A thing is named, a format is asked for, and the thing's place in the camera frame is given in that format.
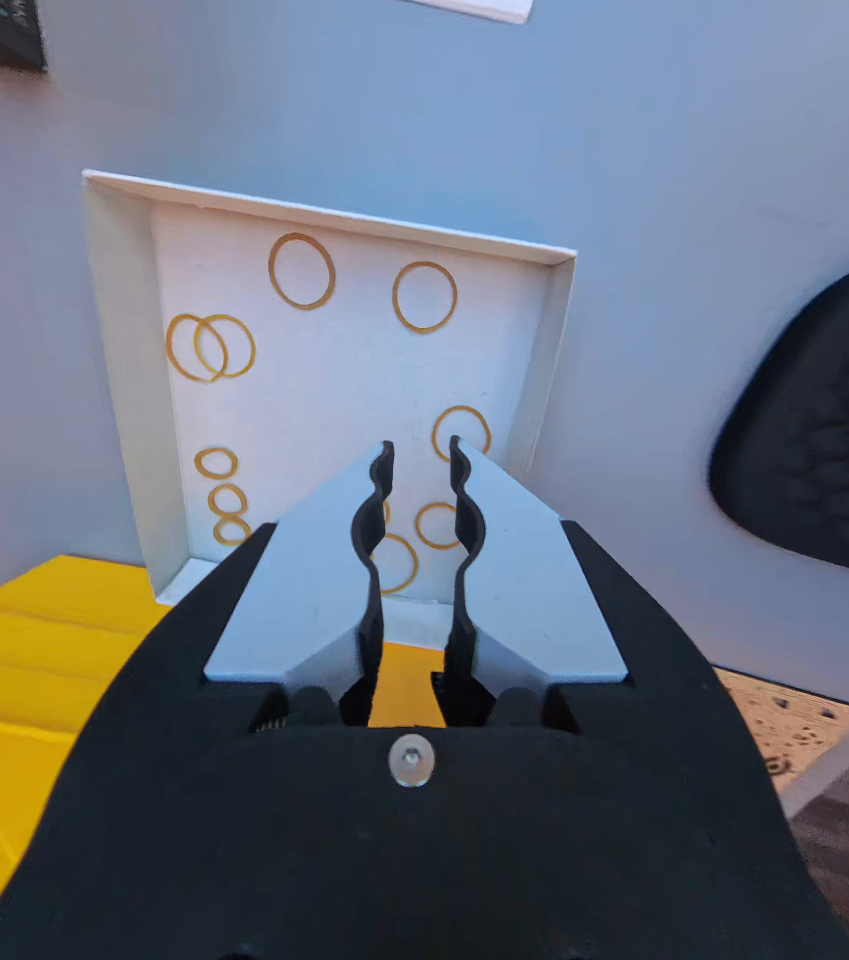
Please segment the white cardboard tray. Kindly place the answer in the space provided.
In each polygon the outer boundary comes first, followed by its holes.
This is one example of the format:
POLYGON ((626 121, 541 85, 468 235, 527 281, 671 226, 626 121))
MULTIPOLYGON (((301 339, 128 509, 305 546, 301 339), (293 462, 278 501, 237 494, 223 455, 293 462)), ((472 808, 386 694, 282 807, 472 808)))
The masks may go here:
POLYGON ((82 193, 155 598, 389 441, 382 592, 451 604, 450 439, 527 484, 577 250, 96 170, 82 193))

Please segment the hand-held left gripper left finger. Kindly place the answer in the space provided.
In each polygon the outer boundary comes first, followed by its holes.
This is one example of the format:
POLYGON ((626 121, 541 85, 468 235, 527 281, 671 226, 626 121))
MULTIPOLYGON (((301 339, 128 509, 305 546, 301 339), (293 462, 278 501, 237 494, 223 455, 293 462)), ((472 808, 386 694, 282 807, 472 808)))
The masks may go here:
POLYGON ((212 682, 322 690, 340 720, 366 728, 383 658, 381 578, 395 449, 383 440, 316 487, 274 526, 213 652, 212 682))

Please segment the yellow box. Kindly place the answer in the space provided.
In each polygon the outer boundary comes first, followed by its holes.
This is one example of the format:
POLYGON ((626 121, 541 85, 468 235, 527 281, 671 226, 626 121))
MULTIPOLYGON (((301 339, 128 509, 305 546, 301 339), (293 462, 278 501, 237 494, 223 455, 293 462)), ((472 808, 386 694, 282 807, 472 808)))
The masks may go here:
POLYGON ((377 723, 392 646, 319 683, 213 680, 264 527, 177 605, 55 558, 0 587, 0 958, 317 956, 450 930, 465 748, 377 723))

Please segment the black honeycomb cushion pad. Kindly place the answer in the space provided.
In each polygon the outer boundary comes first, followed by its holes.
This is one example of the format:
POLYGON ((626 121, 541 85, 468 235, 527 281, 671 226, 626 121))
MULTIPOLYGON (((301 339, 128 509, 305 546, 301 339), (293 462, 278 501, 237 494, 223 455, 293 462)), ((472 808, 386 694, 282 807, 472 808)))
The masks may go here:
POLYGON ((768 351, 718 436, 707 482, 745 531, 849 570, 849 273, 768 351))

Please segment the plywood parts sheet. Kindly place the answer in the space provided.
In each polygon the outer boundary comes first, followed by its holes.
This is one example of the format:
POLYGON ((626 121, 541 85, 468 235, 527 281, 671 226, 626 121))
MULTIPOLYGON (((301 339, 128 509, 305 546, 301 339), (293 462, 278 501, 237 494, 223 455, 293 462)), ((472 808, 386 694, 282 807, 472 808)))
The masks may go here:
POLYGON ((714 666, 777 793, 849 737, 849 703, 714 666))

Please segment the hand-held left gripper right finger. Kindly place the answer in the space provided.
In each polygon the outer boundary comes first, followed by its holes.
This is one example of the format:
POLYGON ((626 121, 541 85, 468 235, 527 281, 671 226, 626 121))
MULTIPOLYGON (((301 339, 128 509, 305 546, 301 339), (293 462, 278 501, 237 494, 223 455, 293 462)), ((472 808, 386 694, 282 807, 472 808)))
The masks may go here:
POLYGON ((559 514, 453 436, 455 572, 442 671, 449 728, 578 728, 564 687, 619 684, 627 667, 559 514))

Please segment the group of tan rubber bands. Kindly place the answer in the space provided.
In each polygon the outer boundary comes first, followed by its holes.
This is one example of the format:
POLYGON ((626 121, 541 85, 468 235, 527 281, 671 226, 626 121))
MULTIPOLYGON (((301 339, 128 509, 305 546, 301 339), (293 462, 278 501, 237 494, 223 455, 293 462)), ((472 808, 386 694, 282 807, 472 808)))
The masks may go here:
POLYGON ((385 534, 371 553, 386 597, 448 602, 462 548, 450 440, 502 437, 473 258, 268 231, 200 248, 170 270, 162 347, 174 399, 187 558, 159 593, 197 583, 265 522, 381 441, 394 444, 385 534))

